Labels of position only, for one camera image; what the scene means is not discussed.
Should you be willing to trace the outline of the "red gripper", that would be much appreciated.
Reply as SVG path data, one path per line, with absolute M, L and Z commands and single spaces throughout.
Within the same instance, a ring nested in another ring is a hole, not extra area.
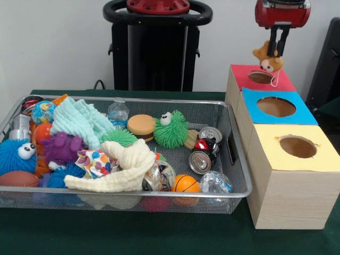
M 261 1 L 256 2 L 254 14 L 260 27 L 270 28 L 270 40 L 267 55 L 278 57 L 283 55 L 287 36 L 291 28 L 303 27 L 310 16 L 310 1 Z M 276 43 L 277 30 L 281 29 L 280 40 Z

